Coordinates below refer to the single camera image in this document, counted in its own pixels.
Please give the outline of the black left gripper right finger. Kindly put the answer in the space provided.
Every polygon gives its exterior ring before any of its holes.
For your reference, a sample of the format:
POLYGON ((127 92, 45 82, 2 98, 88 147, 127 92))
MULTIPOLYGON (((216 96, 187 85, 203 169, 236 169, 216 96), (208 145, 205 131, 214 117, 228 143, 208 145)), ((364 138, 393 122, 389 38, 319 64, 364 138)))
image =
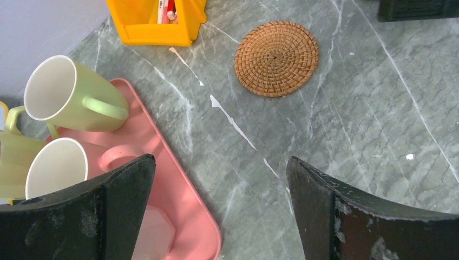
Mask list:
POLYGON ((286 176, 306 259, 458 259, 458 215, 395 203, 297 157, 286 176))

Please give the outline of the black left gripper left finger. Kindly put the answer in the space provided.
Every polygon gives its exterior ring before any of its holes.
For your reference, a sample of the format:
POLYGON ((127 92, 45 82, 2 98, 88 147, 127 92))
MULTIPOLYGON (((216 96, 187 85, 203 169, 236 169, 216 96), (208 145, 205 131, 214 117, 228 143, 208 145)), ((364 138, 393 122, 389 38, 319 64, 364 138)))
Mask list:
POLYGON ((155 175, 144 154, 63 190, 1 206, 1 259, 131 259, 155 175))

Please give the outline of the pink mug white inside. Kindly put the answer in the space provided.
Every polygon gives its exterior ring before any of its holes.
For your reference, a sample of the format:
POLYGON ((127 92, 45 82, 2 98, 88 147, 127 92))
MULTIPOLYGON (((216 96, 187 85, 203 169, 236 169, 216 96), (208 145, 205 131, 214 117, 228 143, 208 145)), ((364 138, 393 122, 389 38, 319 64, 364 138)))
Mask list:
POLYGON ((145 153, 135 145, 105 147, 73 138, 58 138, 35 156, 25 183, 25 197, 36 198, 76 185, 145 153))

